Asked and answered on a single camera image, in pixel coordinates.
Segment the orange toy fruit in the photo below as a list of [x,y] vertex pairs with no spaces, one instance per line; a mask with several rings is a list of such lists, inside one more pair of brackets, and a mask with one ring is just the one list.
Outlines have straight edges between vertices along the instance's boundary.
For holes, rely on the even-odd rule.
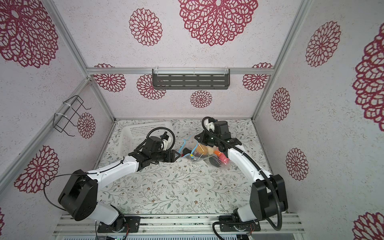
[[219,158],[222,155],[222,152],[214,150],[214,154]]

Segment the pink red toy ball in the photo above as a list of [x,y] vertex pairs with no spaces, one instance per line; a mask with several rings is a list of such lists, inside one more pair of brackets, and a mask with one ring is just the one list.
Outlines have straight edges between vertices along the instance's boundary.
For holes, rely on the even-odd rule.
[[225,155],[221,155],[219,157],[219,160],[220,162],[223,164],[223,165],[227,165],[229,164],[230,160],[225,156]]

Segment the yellow toy potato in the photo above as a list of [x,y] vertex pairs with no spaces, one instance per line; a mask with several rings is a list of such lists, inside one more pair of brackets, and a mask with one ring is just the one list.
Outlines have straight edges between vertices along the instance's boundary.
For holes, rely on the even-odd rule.
[[207,156],[208,155],[207,146],[198,145],[197,148],[195,149],[195,155],[196,156]]

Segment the dark oval toy avocado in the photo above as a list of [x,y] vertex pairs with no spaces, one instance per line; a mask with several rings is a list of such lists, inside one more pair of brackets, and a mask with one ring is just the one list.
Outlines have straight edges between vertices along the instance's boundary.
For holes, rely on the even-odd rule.
[[218,167],[221,166],[220,161],[219,161],[218,159],[214,158],[214,157],[209,158],[209,162],[210,162],[210,164],[211,164],[212,166],[214,166],[214,167],[217,167],[217,168],[218,168]]

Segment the white perforated plastic basket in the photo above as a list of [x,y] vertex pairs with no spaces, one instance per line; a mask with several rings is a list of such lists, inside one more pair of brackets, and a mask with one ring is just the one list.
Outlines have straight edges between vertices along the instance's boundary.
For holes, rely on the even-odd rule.
[[119,137],[117,155],[122,158],[133,152],[134,149],[146,139],[147,134],[152,129],[158,127],[165,127],[172,131],[174,130],[172,123],[167,121],[123,127]]

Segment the clear zip top bag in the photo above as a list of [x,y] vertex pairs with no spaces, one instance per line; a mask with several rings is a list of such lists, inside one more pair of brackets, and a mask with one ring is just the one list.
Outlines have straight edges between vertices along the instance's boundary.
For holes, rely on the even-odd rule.
[[199,143],[194,136],[184,139],[177,152],[183,159],[194,164],[205,164],[225,170],[231,169],[230,159],[218,147],[210,147],[207,144]]

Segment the black textured toy ball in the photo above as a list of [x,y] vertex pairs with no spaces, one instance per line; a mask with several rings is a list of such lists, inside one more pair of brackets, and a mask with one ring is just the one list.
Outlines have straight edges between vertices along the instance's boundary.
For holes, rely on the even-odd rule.
[[182,150],[182,156],[190,155],[191,153],[192,153],[192,150],[190,150],[189,148],[184,148]]

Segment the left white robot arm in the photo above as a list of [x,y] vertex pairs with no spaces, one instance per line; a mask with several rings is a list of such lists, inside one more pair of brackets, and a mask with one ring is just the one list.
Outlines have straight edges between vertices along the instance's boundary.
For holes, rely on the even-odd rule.
[[147,137],[120,161],[106,167],[73,172],[59,195],[58,202],[76,221],[92,219],[106,225],[122,225],[124,215],[115,207],[98,201],[98,192],[108,184],[160,162],[173,163],[180,156],[173,150],[175,138],[165,132]]

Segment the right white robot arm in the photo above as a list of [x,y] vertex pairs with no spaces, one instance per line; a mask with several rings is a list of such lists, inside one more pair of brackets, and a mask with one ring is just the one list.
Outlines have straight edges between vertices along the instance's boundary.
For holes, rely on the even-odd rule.
[[217,147],[251,182],[249,203],[234,210],[234,221],[247,223],[266,220],[275,230],[280,230],[283,212],[288,209],[284,179],[266,171],[253,160],[240,140],[232,137],[228,122],[205,117],[202,127],[203,131],[195,136],[195,140],[209,147]]

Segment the grey slotted wall shelf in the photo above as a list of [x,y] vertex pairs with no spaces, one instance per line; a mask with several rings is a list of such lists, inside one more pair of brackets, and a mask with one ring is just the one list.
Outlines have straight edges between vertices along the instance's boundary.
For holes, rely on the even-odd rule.
[[219,71],[161,71],[152,70],[152,84],[156,90],[227,90],[230,70]]

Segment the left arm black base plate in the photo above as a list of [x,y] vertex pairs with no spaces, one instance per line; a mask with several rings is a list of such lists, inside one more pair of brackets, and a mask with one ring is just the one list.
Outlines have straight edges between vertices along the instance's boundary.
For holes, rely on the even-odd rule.
[[140,226],[141,217],[124,216],[118,217],[111,225],[101,222],[97,228],[97,233],[137,233]]

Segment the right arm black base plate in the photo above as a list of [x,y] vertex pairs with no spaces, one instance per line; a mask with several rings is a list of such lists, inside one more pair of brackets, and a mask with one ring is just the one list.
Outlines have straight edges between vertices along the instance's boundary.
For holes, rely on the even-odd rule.
[[219,216],[219,224],[221,232],[259,232],[261,230],[259,222],[251,222],[244,224],[234,214]]

